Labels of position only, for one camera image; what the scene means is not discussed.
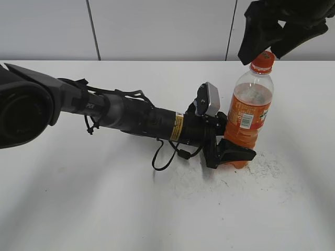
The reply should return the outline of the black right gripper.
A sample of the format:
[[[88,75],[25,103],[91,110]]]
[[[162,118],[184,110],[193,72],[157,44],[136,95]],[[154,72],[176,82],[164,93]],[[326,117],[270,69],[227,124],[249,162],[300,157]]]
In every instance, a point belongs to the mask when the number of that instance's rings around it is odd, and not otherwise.
[[[244,13],[245,31],[238,57],[243,65],[264,50],[281,59],[304,42],[328,31],[334,1],[252,1]],[[285,21],[284,28],[278,23]]]

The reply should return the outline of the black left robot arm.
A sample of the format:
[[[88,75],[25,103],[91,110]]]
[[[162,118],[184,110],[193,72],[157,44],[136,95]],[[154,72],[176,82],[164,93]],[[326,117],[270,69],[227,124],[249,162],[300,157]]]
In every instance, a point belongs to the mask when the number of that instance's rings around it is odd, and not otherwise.
[[[185,113],[156,107],[141,90],[105,90],[77,81],[54,78],[13,64],[1,66],[1,148],[26,144],[60,113],[84,117],[87,132],[106,127],[124,133],[168,141],[174,155],[183,159],[193,154],[180,144],[203,152],[206,166],[235,161],[251,161],[254,150],[224,138],[227,116],[219,111],[218,91],[211,83],[202,84]]]

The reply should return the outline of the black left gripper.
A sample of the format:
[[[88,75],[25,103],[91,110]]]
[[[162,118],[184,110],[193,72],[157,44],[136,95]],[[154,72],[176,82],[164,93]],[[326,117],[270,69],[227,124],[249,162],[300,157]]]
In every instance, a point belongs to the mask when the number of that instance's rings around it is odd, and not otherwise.
[[[216,143],[216,137],[224,134],[227,116],[218,112],[213,117],[196,115],[196,106],[190,104],[184,114],[182,143],[197,147],[194,153],[182,150],[182,158],[190,159],[203,152],[208,168],[216,169],[219,164],[246,166],[256,156],[253,149],[236,145],[227,139]]]

